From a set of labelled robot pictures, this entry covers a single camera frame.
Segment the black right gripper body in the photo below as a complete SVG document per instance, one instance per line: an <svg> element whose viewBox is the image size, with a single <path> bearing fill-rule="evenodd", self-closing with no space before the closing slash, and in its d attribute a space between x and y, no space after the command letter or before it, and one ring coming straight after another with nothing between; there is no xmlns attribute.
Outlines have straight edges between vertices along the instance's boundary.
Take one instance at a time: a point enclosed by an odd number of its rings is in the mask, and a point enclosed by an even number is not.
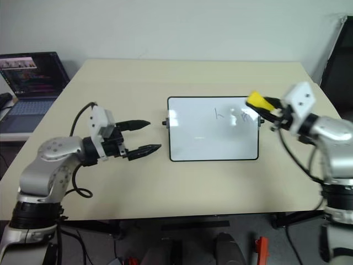
<svg viewBox="0 0 353 265"><path fill-rule="evenodd" d="M280 111L270 128L271 131L278 131L284 129L289 131L293 122L292 108L288 105Z"/></svg>

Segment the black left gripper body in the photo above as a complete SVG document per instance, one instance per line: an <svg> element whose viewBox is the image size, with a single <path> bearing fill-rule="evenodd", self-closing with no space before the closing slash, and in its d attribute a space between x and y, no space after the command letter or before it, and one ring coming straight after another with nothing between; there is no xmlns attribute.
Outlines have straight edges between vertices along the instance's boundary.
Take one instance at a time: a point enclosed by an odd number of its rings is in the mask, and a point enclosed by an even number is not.
<svg viewBox="0 0 353 265"><path fill-rule="evenodd" d="M127 157L127 148L119 126L113 129L109 137L103 137L103 140L102 147L108 157Z"/></svg>

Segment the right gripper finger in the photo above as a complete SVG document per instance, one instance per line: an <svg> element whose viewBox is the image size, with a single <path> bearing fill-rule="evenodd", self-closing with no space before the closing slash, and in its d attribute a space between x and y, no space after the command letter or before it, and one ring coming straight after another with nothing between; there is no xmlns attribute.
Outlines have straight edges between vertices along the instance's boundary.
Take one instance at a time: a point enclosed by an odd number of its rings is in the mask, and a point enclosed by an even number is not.
<svg viewBox="0 0 353 265"><path fill-rule="evenodd" d="M264 99L266 101L265 103L266 110L282 109L282 103L280 99L272 98L272 97L264 97Z"/></svg>
<svg viewBox="0 0 353 265"><path fill-rule="evenodd" d="M256 107L254 105L251 105L250 103L247 103L247 106L250 107L253 111L259 114L264 120L267 120L271 123L276 123L279 120L279 117L272 114L270 110L263 108L263 107Z"/></svg>

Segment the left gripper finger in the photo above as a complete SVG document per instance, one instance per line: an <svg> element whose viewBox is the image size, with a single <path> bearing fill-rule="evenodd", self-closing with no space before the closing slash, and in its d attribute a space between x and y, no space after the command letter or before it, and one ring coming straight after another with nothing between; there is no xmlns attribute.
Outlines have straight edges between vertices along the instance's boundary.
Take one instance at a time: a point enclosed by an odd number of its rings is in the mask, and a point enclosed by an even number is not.
<svg viewBox="0 0 353 265"><path fill-rule="evenodd" d="M115 124L115 130L122 131L135 131L149 126L151 123L145 120L128 120L121 121Z"/></svg>
<svg viewBox="0 0 353 265"><path fill-rule="evenodd" d="M145 146L140 146L139 148L128 151L127 152L127 159L129 161L133 161L142 157L146 157L154 152L156 152L159 148L161 148L161 144L150 144Z"/></svg>

